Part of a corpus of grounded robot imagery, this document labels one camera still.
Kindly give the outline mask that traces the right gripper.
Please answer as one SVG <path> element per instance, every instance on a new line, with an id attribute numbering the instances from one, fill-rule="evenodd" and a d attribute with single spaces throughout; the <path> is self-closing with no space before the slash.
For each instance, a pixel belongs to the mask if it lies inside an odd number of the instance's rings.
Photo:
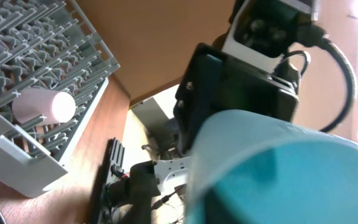
<path id="1" fill-rule="evenodd" d="M 196 46 L 175 94 L 178 149 L 188 154 L 203 123 L 225 110 L 244 110 L 291 121 L 300 73 L 290 63 L 265 72 L 210 45 Z"/>

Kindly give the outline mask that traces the blue plastic cup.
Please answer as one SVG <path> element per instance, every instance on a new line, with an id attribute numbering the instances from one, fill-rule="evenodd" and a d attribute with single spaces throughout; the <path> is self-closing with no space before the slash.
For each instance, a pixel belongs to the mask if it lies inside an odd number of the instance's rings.
<path id="1" fill-rule="evenodd" d="M 358 223 L 358 144 L 241 110 L 191 148 L 187 223 Z"/>

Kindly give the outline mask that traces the pink plastic cup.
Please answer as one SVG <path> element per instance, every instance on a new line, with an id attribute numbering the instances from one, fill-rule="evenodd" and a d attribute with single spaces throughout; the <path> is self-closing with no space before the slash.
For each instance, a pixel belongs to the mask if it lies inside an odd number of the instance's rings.
<path id="1" fill-rule="evenodd" d="M 45 117 L 41 125 L 66 123 L 75 111 L 74 98 L 64 91 L 26 88 L 12 101 L 13 115 L 21 124 L 41 114 Z"/>

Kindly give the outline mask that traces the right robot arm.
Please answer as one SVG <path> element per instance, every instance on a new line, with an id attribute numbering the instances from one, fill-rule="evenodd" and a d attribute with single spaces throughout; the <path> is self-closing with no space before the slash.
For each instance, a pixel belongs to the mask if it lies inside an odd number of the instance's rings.
<path id="1" fill-rule="evenodd" d="M 280 61 L 272 72 L 206 44 L 198 44 L 175 95 L 172 133 L 178 157 L 146 161 L 122 169 L 124 150 L 110 139 L 99 170 L 100 184 L 91 222 L 113 223 L 123 205 L 131 205 L 130 218 L 149 217 L 168 201 L 163 184 L 185 171 L 193 142 L 202 124 L 224 110 L 244 110 L 290 121 L 298 104 L 302 73 L 289 62 L 291 52 L 277 52 Z"/>

